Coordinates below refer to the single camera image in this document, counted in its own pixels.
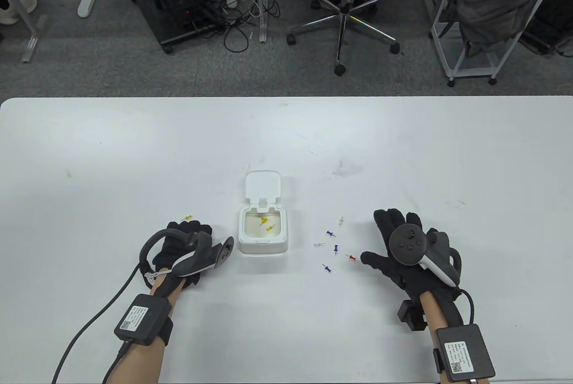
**gray bag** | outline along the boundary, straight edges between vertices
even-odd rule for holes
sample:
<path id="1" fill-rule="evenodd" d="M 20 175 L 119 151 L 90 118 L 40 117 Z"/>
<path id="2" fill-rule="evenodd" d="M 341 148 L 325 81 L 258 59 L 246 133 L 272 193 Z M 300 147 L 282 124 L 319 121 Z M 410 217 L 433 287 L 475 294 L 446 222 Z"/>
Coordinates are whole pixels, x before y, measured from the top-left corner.
<path id="1" fill-rule="evenodd" d="M 494 51 L 526 27 L 537 0 L 448 0 L 441 22 L 448 22 L 440 38 L 454 22 L 460 23 L 466 57 Z"/>

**vr controller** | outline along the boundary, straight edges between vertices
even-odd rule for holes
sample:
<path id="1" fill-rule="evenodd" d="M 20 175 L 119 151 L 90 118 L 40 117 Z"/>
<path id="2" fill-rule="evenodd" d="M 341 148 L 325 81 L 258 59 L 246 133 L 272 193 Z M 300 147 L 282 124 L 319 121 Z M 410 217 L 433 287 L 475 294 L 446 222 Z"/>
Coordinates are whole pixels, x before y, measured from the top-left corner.
<path id="1" fill-rule="evenodd" d="M 460 284 L 460 253 L 450 247 L 450 239 L 445 232 L 430 232 L 426 236 L 419 226 L 403 224 L 393 231 L 388 247 L 399 263 L 429 269 L 450 287 Z"/>
<path id="2" fill-rule="evenodd" d="M 147 261 L 147 254 L 160 239 L 172 236 L 180 239 L 193 249 L 190 253 L 178 258 L 171 269 L 153 272 Z M 143 275 L 145 284 L 152 287 L 155 278 L 170 273 L 177 277 L 188 277 L 211 268 L 217 268 L 229 258 L 233 251 L 235 240 L 228 237 L 223 243 L 215 243 L 213 237 L 206 232 L 184 233 L 177 229 L 163 229 L 155 233 L 143 245 L 139 253 L 139 270 Z"/>

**forearm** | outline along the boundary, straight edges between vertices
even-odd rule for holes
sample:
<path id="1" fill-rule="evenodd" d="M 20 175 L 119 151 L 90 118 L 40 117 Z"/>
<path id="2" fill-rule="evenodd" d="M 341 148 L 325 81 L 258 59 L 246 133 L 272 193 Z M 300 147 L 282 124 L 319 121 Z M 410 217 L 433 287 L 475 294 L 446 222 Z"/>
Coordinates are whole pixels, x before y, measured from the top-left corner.
<path id="1" fill-rule="evenodd" d="M 431 292 L 421 294 L 420 303 L 422 304 L 424 314 L 426 315 L 428 329 L 430 329 L 430 335 L 432 336 L 432 343 L 434 344 L 434 347 L 437 347 L 436 329 L 448 327 L 448 321 Z M 440 373 L 440 382 L 441 384 L 450 384 L 450 380 L 448 380 L 446 372 L 444 371 Z M 478 380 L 478 382 L 479 384 L 489 384 L 489 380 L 487 378 Z M 469 384 L 469 381 L 458 381 L 456 384 Z"/>
<path id="2" fill-rule="evenodd" d="M 164 275 L 157 277 L 151 294 L 160 286 L 164 278 Z M 169 316 L 173 314 L 183 284 L 184 282 L 181 282 L 180 286 L 168 296 L 172 306 Z M 108 384 L 157 384 L 164 351 L 165 344 L 160 337 L 156 337 L 149 346 L 132 345 L 109 377 Z"/>

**wrist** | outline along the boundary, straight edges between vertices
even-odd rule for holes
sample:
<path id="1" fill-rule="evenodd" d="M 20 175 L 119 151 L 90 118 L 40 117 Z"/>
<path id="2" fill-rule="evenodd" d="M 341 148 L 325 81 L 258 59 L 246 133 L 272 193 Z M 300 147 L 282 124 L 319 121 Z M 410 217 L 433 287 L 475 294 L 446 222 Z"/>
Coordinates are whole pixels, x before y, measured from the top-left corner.
<path id="1" fill-rule="evenodd" d="M 434 297 L 432 292 L 424 292 L 420 295 L 420 304 L 424 310 L 424 315 L 426 316 L 426 321 L 428 322 L 428 327 L 432 334 L 436 329 L 442 329 L 448 327 L 448 320 L 442 312 L 438 301 Z"/>
<path id="2" fill-rule="evenodd" d="M 166 271 L 166 270 L 168 270 L 168 268 L 162 268 L 159 271 Z M 153 296 L 155 291 L 159 288 L 159 286 L 161 286 L 161 284 L 163 283 L 163 281 L 165 280 L 167 275 L 168 274 L 158 275 L 158 277 L 155 279 L 155 283 L 153 285 L 153 288 L 151 289 L 151 292 L 150 292 L 151 296 Z M 185 284 L 185 278 L 182 278 L 180 285 L 178 285 L 178 287 L 175 290 L 173 290 L 173 292 L 167 297 L 167 300 L 171 304 L 171 312 L 169 313 L 170 317 L 173 314 L 175 304 L 177 303 L 177 300 L 180 296 L 180 293 L 181 293 L 181 290 L 183 289 L 184 284 Z"/>

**metal cart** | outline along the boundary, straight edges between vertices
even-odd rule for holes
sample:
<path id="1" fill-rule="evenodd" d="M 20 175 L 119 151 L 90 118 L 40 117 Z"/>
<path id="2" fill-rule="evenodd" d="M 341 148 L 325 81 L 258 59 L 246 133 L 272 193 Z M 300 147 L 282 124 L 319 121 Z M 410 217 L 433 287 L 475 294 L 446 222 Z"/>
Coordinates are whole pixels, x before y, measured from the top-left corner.
<path id="1" fill-rule="evenodd" d="M 461 77 L 490 77 L 489 84 L 495 85 L 497 83 L 497 74 L 519 41 L 523 30 L 514 38 L 508 39 L 505 45 L 501 46 L 497 52 L 484 52 L 474 57 L 466 58 L 464 40 L 460 33 L 460 25 L 457 22 L 442 38 L 438 38 L 447 25 L 447 23 L 440 22 L 440 15 L 444 11 L 447 2 L 448 0 L 442 0 L 440 3 L 440 8 L 436 18 L 434 18 L 430 38 L 434 40 L 442 67 L 444 67 L 444 71 L 449 78 L 448 86 L 454 87 L 456 78 Z M 542 2 L 543 0 L 538 0 L 534 5 L 526 26 Z"/>

